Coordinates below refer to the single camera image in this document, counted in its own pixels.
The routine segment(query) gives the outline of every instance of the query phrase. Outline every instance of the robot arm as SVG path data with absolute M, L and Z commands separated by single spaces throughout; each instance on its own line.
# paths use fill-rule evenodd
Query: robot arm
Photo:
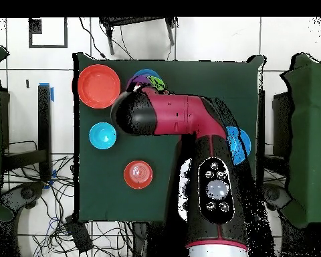
M 196 136 L 187 186 L 189 257 L 247 257 L 227 131 L 211 104 L 200 96 L 160 95 L 146 87 L 123 92 L 111 118 L 131 135 Z

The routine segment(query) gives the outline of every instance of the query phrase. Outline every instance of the dark green table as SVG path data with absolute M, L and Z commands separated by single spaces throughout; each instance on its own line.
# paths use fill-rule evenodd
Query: dark green table
M 321 62 L 307 54 L 293 57 L 282 74 L 294 102 L 288 191 L 293 200 L 282 210 L 298 228 L 321 223 Z
M 257 75 L 264 61 L 262 56 L 242 63 L 99 61 L 81 53 L 76 56 L 80 72 L 93 64 L 112 68 L 120 78 L 122 91 L 135 72 L 148 68 L 161 76 L 171 92 L 222 99 L 239 126 L 250 136 L 249 162 L 254 172 Z M 79 103 L 80 137 L 75 139 L 80 140 L 80 220 L 163 221 L 169 176 L 179 137 L 132 137 L 118 132 L 112 148 L 98 150 L 89 141 L 89 131 L 97 122 L 112 123 L 110 108 L 92 109 L 81 101 Z M 152 167 L 153 180 L 145 189 L 134 190 L 125 184 L 124 168 L 133 160 L 146 161 Z

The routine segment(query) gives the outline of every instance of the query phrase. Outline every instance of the blue bowl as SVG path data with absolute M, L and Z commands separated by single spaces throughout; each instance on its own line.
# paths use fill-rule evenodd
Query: blue bowl
M 153 70 L 151 69 L 142 69 L 142 70 L 139 70 L 133 77 L 137 77 L 137 76 L 154 76 L 154 77 L 157 77 L 159 79 L 162 80 L 162 78 Z
M 238 165 L 246 159 L 241 141 L 245 145 L 245 150 L 248 156 L 251 152 L 251 140 L 249 139 L 249 135 L 247 135 L 247 133 L 243 129 L 240 129 L 241 141 L 238 137 L 239 131 L 237 127 L 229 126 L 226 127 L 226 129 L 228 133 L 227 140 L 229 143 L 229 148 L 231 150 L 232 160 L 234 165 Z
M 100 150 L 109 149 L 116 141 L 116 131 L 107 122 L 96 123 L 89 131 L 91 144 Z

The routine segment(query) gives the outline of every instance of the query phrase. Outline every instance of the red bowl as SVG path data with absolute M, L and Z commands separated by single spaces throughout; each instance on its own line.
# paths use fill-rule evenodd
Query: red bowl
M 80 100 L 91 108 L 106 108 L 120 94 L 120 80 L 114 70 L 105 65 L 91 65 L 78 78 Z
M 133 161 L 124 170 L 124 179 L 133 189 L 142 189 L 152 181 L 152 169 L 144 161 Z

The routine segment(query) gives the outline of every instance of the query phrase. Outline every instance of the purple object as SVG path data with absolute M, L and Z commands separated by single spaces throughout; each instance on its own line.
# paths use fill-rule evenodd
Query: purple object
M 130 85 L 130 83 L 135 82 L 135 83 L 142 83 L 142 84 L 151 84 L 150 80 L 145 77 L 145 76 L 135 76 L 129 79 L 127 83 L 127 88 Z

